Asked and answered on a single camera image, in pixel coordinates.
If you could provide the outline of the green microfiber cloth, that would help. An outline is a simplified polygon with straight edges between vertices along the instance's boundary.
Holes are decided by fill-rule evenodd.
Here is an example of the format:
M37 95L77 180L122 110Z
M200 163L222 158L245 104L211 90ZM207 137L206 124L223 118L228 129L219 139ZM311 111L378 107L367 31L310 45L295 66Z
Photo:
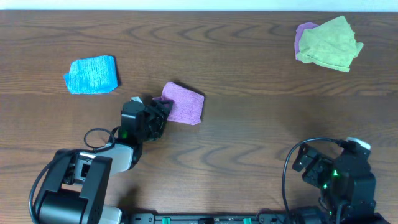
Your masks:
M299 47L297 57L302 63L349 72L352 61L364 44L356 41L345 16L339 16L314 29L304 30Z

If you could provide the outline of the blue folded cloth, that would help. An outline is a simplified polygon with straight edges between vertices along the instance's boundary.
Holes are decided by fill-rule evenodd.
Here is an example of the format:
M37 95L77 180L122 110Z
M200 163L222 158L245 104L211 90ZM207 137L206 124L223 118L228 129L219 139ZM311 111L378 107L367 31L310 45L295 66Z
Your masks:
M111 55L76 60L63 77L73 95L107 94L119 86L116 61Z

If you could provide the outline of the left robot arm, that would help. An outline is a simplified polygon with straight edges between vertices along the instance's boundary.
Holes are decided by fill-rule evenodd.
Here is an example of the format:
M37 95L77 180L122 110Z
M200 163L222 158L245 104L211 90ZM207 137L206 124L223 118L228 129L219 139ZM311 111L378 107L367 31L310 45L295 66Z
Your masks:
M29 193L34 223L129 223L118 207L105 205L109 178L132 169L146 141L159 139L172 110L171 100L156 98L148 104L133 97L123 104L121 124L104 146L60 149L35 179Z

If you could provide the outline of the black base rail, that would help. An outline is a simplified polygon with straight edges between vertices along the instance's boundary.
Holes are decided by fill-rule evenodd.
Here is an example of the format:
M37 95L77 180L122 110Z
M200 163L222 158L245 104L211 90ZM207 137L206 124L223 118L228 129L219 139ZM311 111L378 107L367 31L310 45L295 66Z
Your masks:
M135 213L121 219L122 224L283 224L285 213L258 214L154 214Z

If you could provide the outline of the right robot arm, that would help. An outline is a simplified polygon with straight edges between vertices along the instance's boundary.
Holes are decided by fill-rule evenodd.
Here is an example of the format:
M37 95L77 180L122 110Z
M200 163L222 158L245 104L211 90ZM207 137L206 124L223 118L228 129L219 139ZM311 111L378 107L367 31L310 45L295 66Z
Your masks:
M320 189L320 200L329 215L320 209L294 211L299 223L387 223L376 213L376 178L368 162L370 145L355 139L338 143L341 154L333 159L308 144L300 146L293 170L304 170L304 182Z

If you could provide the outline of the purple microfiber cloth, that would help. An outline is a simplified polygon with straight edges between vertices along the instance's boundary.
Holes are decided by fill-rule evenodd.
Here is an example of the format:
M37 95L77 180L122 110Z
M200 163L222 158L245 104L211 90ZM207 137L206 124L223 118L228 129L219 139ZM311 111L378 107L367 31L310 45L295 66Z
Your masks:
M155 100L173 102L167 121L196 125L201 123L205 97L174 82L167 82L160 97Z

